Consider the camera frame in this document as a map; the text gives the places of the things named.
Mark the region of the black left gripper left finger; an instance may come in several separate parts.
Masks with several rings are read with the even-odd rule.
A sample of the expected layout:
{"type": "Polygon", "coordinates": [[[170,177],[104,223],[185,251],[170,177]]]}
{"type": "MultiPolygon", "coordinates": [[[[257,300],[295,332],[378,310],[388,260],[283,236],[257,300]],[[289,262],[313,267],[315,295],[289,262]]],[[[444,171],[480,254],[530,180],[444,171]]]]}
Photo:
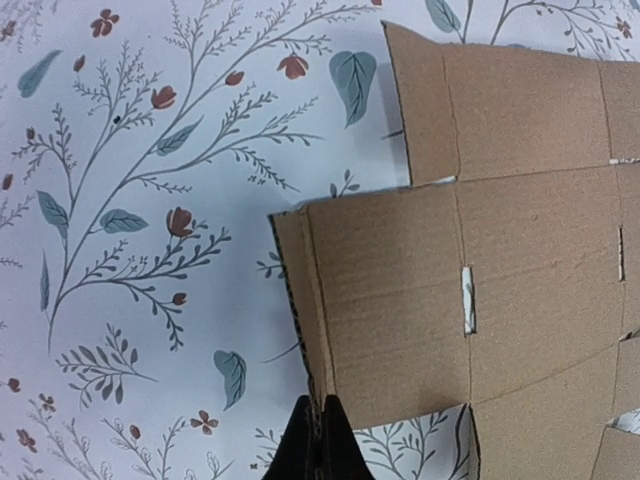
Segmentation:
{"type": "Polygon", "coordinates": [[[308,395],[300,396],[289,417],[263,480],[312,480],[316,478],[316,441],[308,395]]]}

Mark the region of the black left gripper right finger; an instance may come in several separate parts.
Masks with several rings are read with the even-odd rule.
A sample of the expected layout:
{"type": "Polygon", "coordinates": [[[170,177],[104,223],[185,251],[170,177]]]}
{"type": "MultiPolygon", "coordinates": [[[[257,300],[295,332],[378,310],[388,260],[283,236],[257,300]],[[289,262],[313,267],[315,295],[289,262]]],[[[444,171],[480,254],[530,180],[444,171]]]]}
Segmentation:
{"type": "Polygon", "coordinates": [[[340,399],[328,395],[321,414],[321,479],[373,480],[340,399]]]}

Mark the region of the brown cardboard box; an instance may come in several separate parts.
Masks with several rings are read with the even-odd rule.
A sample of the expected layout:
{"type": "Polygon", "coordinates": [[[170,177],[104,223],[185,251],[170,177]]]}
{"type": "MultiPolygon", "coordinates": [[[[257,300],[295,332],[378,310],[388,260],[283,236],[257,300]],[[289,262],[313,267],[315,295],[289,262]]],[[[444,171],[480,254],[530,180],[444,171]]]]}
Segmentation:
{"type": "Polygon", "coordinates": [[[457,405],[474,479],[635,479],[639,66],[384,33],[408,187],[272,219],[310,376],[316,478],[353,433],[457,405]]]}

